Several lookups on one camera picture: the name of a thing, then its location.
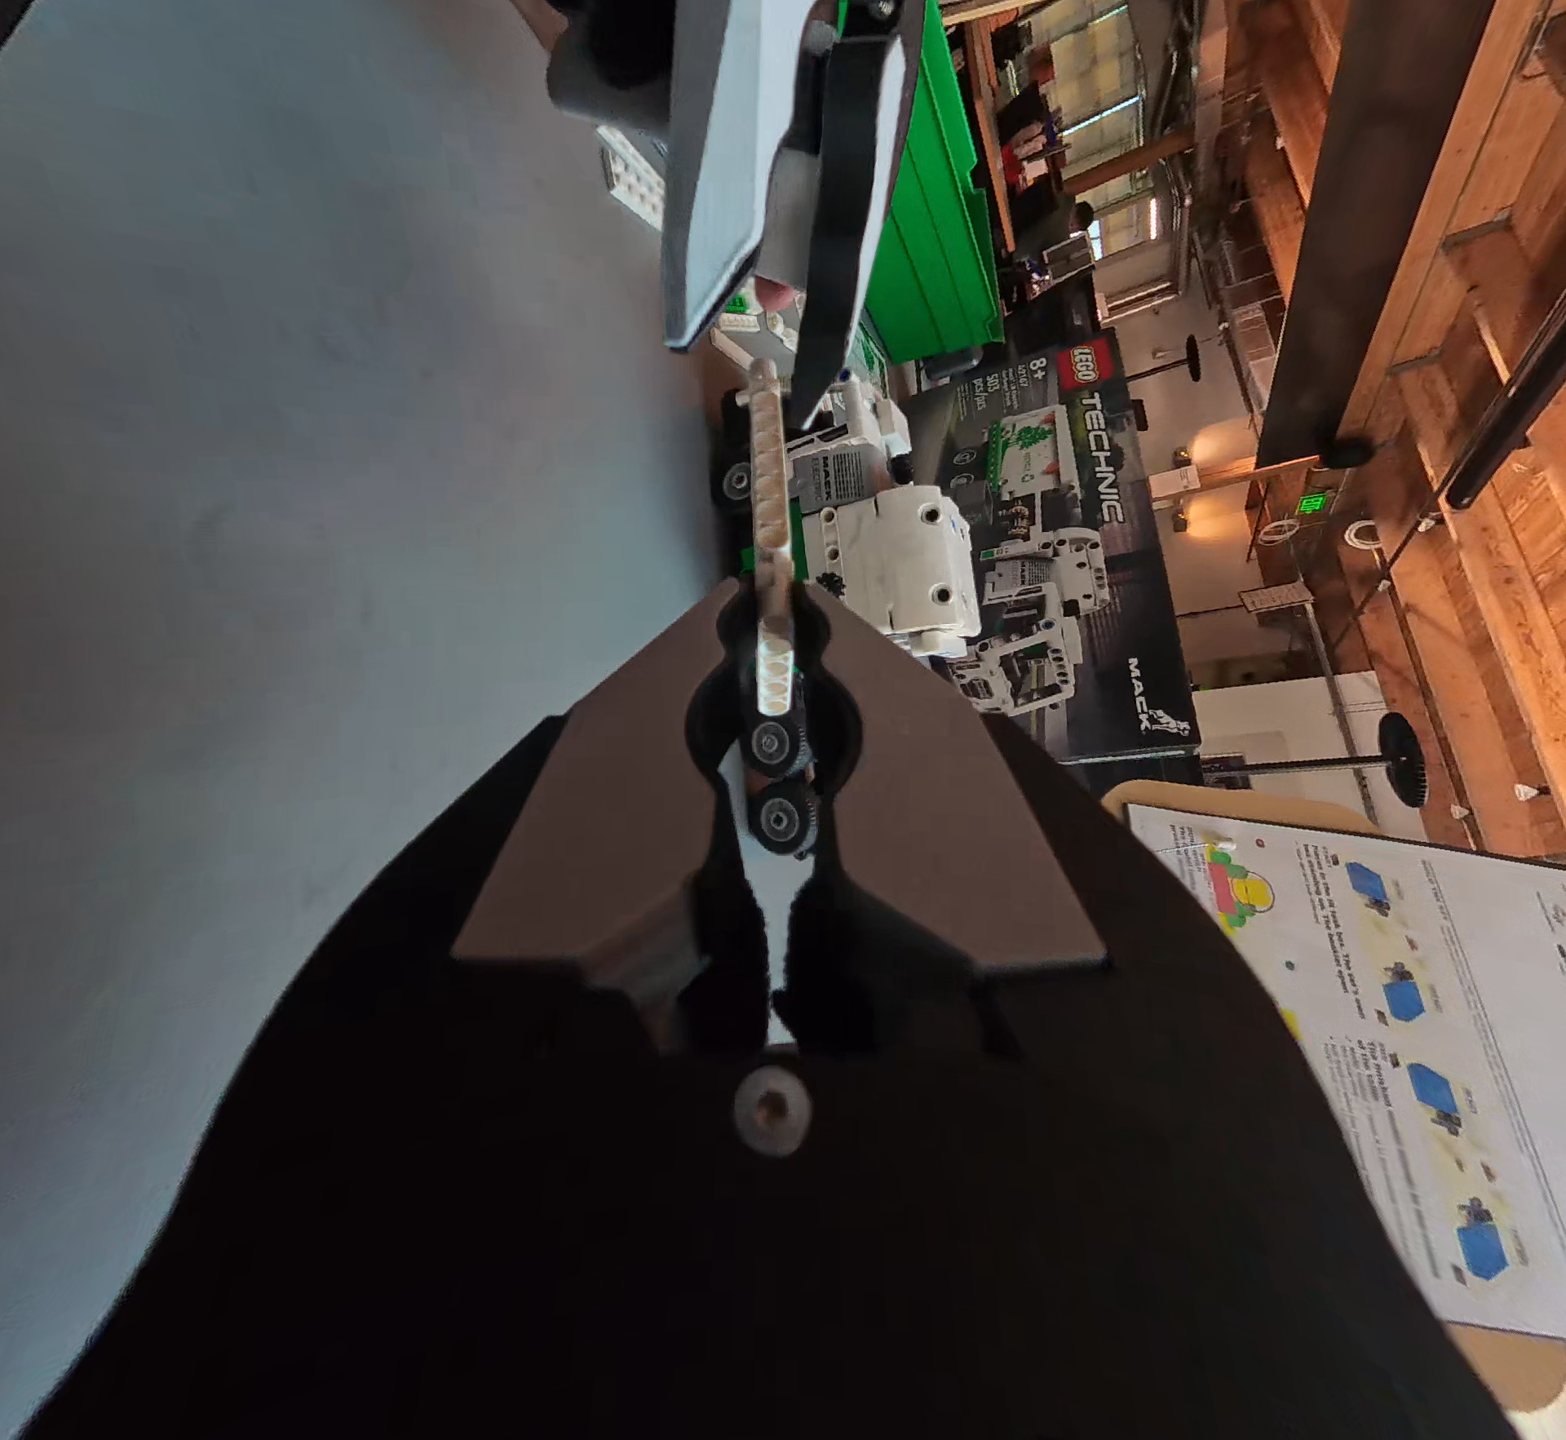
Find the white lego frame piece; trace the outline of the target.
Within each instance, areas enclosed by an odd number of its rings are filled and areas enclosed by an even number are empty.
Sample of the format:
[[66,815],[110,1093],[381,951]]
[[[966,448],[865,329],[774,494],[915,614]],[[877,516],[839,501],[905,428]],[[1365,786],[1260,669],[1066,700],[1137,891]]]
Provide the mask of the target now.
[[781,383],[771,360],[751,362],[744,397],[756,607],[754,704],[762,720],[781,722],[792,710],[792,523]]

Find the green plastic bin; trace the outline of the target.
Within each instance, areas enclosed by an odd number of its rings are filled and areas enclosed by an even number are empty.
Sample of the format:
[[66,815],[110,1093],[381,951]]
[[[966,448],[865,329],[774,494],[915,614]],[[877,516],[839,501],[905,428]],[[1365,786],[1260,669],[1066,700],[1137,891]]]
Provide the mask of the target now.
[[1001,339],[988,201],[935,0],[925,2],[910,121],[865,310],[892,363]]

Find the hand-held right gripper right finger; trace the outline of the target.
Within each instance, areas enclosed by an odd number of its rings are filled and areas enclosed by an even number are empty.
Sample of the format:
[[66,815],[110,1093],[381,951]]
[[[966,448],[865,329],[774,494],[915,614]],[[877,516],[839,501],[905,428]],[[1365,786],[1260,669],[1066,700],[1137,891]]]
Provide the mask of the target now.
[[1102,964],[985,718],[824,589],[797,589],[796,609],[825,629],[819,674],[845,710],[827,805],[847,881],[976,979]]

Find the white green lego truck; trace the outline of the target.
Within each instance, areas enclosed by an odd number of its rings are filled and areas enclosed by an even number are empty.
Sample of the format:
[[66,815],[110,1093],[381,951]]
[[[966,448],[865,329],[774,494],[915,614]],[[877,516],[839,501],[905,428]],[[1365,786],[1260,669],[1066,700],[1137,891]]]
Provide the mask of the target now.
[[804,428],[786,430],[792,523],[792,710],[762,720],[754,704],[756,607],[751,548],[751,463],[744,390],[749,365],[776,365],[781,402],[789,365],[772,342],[736,347],[719,319],[713,335],[732,363],[714,430],[713,494],[732,556],[737,592],[718,622],[726,652],[713,712],[701,715],[713,748],[737,758],[742,815],[752,841],[782,859],[814,856],[830,823],[827,793],[845,762],[845,710],[819,674],[825,629],[796,609],[796,591],[824,589],[923,667],[953,659],[976,635],[978,614],[968,528],[932,485],[910,480],[910,433],[898,405],[852,367],[827,388]]

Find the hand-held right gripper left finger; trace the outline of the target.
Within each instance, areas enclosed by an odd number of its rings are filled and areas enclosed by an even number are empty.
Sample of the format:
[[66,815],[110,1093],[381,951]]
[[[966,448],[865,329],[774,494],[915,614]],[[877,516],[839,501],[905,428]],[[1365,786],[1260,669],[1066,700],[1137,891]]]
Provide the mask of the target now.
[[686,718],[724,664],[721,582],[577,702],[452,946],[621,994],[661,1050],[681,1050],[679,995],[703,969],[693,881],[716,791]]

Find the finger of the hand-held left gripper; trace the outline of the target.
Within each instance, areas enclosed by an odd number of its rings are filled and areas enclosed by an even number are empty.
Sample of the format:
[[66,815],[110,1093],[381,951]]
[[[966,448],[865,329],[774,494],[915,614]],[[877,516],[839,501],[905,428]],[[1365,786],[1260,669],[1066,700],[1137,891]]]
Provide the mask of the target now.
[[797,61],[820,0],[673,0],[661,335],[688,348],[766,252]]
[[809,20],[772,163],[761,275],[804,294],[784,423],[804,428],[847,365],[917,83],[927,0]]

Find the white lego plate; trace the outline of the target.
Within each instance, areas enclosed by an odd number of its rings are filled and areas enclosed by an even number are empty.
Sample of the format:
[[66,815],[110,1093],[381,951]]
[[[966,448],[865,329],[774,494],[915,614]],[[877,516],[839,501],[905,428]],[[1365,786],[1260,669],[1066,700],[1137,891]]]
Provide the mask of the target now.
[[611,199],[653,232],[661,232],[664,183],[658,149],[610,125],[595,126],[603,186]]

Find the black round-base stand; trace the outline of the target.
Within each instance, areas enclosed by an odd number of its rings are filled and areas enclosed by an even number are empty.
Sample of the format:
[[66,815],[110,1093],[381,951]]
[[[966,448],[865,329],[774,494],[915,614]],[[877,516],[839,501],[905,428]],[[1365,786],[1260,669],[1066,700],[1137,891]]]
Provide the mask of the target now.
[[1336,757],[1285,758],[1247,762],[1238,755],[1224,755],[1200,762],[1204,785],[1237,785],[1272,776],[1306,776],[1350,772],[1360,776],[1378,770],[1393,796],[1408,808],[1428,803],[1429,785],[1424,753],[1413,725],[1396,712],[1379,717],[1374,752],[1355,752]]

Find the black lego set box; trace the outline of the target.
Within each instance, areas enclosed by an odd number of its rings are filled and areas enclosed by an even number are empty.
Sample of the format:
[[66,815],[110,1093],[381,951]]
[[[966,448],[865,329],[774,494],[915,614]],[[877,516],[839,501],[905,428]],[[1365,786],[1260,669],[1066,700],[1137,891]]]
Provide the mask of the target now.
[[935,659],[1091,791],[1200,783],[1200,727],[1112,330],[1000,362],[902,403],[912,475],[970,536],[978,631]]

